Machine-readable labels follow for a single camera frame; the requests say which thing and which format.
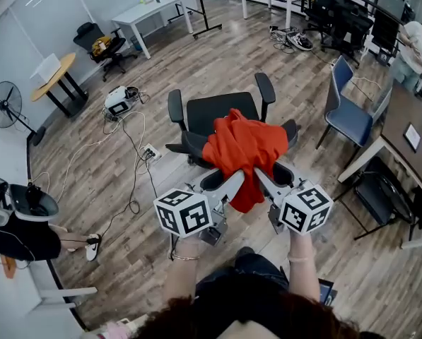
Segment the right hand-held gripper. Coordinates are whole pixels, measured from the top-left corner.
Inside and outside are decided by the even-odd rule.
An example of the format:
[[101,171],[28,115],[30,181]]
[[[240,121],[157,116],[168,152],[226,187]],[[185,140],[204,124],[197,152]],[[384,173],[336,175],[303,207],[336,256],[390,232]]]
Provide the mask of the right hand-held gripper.
[[[309,180],[299,184],[298,171],[284,162],[275,162],[273,178],[255,167],[260,184],[272,200],[269,220],[277,234],[285,229],[297,234],[307,234],[323,226],[327,221],[334,201],[318,184]],[[291,191],[283,195],[283,188]]]

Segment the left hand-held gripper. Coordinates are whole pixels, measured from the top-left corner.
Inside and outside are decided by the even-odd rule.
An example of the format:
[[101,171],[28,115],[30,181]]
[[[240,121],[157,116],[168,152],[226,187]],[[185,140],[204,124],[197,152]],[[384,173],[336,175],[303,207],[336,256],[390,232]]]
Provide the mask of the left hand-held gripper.
[[215,169],[185,189],[169,190],[153,201],[161,228],[182,239],[197,236],[217,245],[228,229],[224,205],[235,198],[244,181],[242,170],[224,179]]

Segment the red clothes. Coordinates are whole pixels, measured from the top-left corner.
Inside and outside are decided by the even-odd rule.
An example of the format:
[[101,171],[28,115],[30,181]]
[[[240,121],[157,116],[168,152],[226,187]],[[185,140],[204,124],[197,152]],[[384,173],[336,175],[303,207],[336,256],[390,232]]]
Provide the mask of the red clothes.
[[274,163],[288,150],[287,133],[280,126],[247,119],[234,108],[226,117],[215,119],[213,127],[202,150],[203,159],[219,168],[226,179],[238,170],[244,172],[245,180],[230,204],[248,213],[264,201],[254,169],[273,175]]

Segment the person's left forearm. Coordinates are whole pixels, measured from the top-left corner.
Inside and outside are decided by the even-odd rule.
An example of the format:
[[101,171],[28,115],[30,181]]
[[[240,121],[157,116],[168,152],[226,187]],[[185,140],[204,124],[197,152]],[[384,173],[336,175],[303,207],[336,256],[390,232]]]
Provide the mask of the person's left forearm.
[[168,269],[164,286],[163,301],[195,297],[197,268],[201,255],[201,241],[197,237],[179,239],[172,250],[172,263]]

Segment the black folding chair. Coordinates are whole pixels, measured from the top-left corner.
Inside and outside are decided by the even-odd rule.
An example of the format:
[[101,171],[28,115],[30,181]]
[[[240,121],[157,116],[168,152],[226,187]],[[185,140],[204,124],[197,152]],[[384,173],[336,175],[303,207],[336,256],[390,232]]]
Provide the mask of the black folding chair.
[[409,225],[409,238],[413,238],[416,215],[412,210],[412,201],[390,168],[378,156],[372,158],[365,169],[356,175],[355,181],[341,192],[335,202],[342,202],[343,197],[354,191],[359,201],[367,209],[378,226],[367,230],[354,239],[357,241],[391,225],[399,220]]

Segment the black high-back office chair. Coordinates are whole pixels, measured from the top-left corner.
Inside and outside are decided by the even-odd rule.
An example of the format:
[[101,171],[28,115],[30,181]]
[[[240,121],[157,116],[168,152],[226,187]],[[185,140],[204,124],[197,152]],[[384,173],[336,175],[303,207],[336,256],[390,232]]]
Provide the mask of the black high-back office chair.
[[336,1],[337,0],[308,0],[310,5],[304,9],[304,12],[310,22],[303,32],[318,32],[321,37],[320,42],[324,43],[325,38],[330,36],[332,23],[334,21],[334,7]]
[[356,51],[364,48],[366,36],[373,26],[366,7],[352,0],[344,0],[334,8],[334,42],[339,51],[360,66]]

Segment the black mesh office chair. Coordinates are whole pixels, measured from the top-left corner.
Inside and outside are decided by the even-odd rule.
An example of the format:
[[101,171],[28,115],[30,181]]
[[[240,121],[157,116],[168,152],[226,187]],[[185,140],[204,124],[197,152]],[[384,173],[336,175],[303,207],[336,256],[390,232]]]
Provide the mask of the black mesh office chair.
[[136,59],[137,55],[130,53],[124,56],[122,53],[119,53],[119,50],[124,46],[127,40],[119,35],[120,28],[114,29],[111,33],[114,35],[112,38],[111,45],[99,56],[93,56],[91,53],[91,47],[94,41],[99,37],[108,36],[104,35],[103,31],[99,28],[97,23],[84,23],[81,25],[74,37],[73,42],[85,49],[90,57],[97,64],[103,64],[104,74],[102,80],[107,81],[107,75],[111,69],[118,67],[122,73],[126,73],[126,70],[122,66],[122,62],[131,57]]

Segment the person's dark jeans legs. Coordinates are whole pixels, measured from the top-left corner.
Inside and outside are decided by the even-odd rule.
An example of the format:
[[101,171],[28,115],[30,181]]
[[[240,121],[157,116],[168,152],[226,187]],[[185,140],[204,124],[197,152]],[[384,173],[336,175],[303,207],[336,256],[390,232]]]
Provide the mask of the person's dark jeans legs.
[[288,290],[289,282],[286,274],[278,269],[271,261],[260,254],[247,254],[238,259],[230,260],[220,268],[216,269],[210,275],[203,278],[197,283],[197,292],[203,290],[219,278],[223,278],[232,274],[253,274],[266,278],[284,290]]

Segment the dark blue flat case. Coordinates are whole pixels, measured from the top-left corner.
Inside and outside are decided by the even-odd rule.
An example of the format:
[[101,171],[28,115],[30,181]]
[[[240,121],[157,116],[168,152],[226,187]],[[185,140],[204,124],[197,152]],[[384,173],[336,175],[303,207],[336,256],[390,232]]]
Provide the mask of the dark blue flat case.
[[333,288],[334,283],[328,280],[319,279],[320,283],[320,303],[331,307],[338,292]]

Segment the curved brown wooden desk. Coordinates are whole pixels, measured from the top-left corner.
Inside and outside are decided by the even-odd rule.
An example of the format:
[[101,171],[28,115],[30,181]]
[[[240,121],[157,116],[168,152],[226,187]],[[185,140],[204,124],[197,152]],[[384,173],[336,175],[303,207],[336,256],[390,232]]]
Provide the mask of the curved brown wooden desk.
[[[415,153],[403,137],[411,122],[421,136]],[[386,148],[422,189],[422,103],[400,83],[394,82],[380,135],[338,177],[343,183]]]

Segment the black panel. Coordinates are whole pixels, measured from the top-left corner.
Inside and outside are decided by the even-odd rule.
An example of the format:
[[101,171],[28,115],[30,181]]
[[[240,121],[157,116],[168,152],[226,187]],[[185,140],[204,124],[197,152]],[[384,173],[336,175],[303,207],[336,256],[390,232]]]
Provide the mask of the black panel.
[[375,11],[374,18],[372,43],[386,52],[393,53],[397,44],[399,22],[379,9]]

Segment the round wooden table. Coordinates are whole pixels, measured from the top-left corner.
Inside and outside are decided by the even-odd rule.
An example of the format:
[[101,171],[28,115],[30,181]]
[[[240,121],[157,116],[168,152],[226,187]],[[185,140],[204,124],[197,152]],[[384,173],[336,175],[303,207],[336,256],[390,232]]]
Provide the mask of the round wooden table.
[[[32,102],[36,102],[43,96],[47,96],[67,118],[72,118],[78,114],[85,107],[86,102],[88,101],[88,94],[79,86],[69,73],[69,69],[75,60],[75,53],[69,53],[63,56],[59,60],[60,67],[57,72],[54,73],[46,84],[32,92],[30,100]],[[67,106],[58,101],[51,92],[54,85],[58,85],[71,100]]]

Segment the orange box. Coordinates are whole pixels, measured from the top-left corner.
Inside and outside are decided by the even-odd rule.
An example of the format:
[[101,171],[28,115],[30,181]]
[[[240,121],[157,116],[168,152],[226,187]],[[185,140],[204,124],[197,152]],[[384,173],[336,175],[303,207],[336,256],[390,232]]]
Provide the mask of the orange box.
[[17,270],[16,260],[7,256],[1,255],[1,264],[4,269],[4,274],[8,279],[13,279]]

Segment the black standing fan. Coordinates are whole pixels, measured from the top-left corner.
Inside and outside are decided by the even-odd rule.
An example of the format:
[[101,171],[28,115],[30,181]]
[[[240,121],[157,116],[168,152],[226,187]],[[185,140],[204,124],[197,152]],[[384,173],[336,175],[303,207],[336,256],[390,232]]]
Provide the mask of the black standing fan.
[[17,86],[10,81],[0,82],[0,128],[7,129],[18,122],[29,130],[30,142],[37,146],[44,138],[46,128],[32,129],[22,115],[22,97]]

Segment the white desk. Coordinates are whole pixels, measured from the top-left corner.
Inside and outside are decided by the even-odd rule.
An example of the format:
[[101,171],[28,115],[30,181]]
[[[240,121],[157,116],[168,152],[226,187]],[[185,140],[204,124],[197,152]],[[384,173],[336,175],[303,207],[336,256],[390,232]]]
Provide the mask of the white desk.
[[67,288],[49,261],[17,265],[7,278],[0,258],[0,339],[80,339],[75,308],[96,287]]

